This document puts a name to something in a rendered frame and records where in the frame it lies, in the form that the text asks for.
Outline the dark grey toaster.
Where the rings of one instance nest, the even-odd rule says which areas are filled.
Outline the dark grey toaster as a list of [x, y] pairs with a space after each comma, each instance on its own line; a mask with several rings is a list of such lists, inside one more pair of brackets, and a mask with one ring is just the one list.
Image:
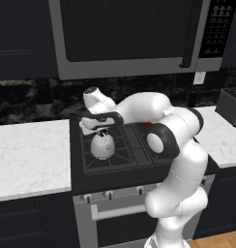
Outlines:
[[236, 128], [236, 87], [221, 90], [215, 112]]

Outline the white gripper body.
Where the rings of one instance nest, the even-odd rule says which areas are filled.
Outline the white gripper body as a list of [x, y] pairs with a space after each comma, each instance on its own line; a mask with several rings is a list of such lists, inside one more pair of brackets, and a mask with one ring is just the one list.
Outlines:
[[97, 133], [101, 130], [105, 130], [105, 127], [99, 126], [99, 122], [96, 119], [90, 119], [87, 117], [81, 118], [79, 127], [81, 128], [84, 136]]

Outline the grey oven door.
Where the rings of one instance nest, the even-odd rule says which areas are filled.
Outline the grey oven door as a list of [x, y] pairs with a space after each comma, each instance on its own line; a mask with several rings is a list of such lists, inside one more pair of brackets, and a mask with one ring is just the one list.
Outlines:
[[93, 221], [91, 206], [96, 204], [99, 211], [121, 207], [144, 205], [146, 194], [155, 189], [156, 183], [144, 186], [143, 195], [136, 192], [137, 186], [111, 190], [110, 201], [103, 192], [90, 193], [92, 200], [87, 203], [83, 195], [74, 195], [74, 210], [80, 248], [143, 248], [149, 236], [155, 231], [158, 221], [146, 211], [100, 221]]

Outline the grey microwave oven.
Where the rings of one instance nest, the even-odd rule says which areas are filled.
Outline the grey microwave oven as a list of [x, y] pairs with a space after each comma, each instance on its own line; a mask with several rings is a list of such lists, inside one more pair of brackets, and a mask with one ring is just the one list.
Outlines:
[[236, 0], [203, 0], [189, 68], [181, 68], [192, 0], [48, 0], [59, 78], [217, 71]]

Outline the black stove hob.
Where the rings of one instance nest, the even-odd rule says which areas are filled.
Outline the black stove hob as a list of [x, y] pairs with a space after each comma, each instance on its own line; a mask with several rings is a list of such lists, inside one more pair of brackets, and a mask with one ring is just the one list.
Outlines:
[[93, 135], [83, 136], [79, 118], [70, 118], [71, 184], [73, 195], [83, 195], [164, 181], [170, 159], [157, 155], [146, 143], [146, 124], [113, 127], [115, 153], [106, 160], [90, 152]]

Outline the white wall socket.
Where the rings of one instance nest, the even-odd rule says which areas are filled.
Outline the white wall socket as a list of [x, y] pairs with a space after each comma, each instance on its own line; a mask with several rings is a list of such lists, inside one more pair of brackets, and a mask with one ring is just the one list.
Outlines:
[[201, 85], [204, 83], [206, 73], [205, 72], [198, 72], [194, 74], [193, 84], [194, 85]]

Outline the dark base cupboard run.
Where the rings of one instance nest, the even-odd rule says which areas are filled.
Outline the dark base cupboard run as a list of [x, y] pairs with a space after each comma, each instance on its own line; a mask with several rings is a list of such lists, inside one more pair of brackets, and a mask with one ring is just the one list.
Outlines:
[[0, 248], [80, 248], [72, 194], [0, 201]]

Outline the dark wall cupboard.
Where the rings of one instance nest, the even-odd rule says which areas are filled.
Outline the dark wall cupboard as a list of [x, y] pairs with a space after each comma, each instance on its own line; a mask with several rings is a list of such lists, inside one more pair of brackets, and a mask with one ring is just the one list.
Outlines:
[[236, 67], [236, 10], [224, 50], [221, 67]]
[[48, 0], [0, 0], [0, 79], [57, 76]]

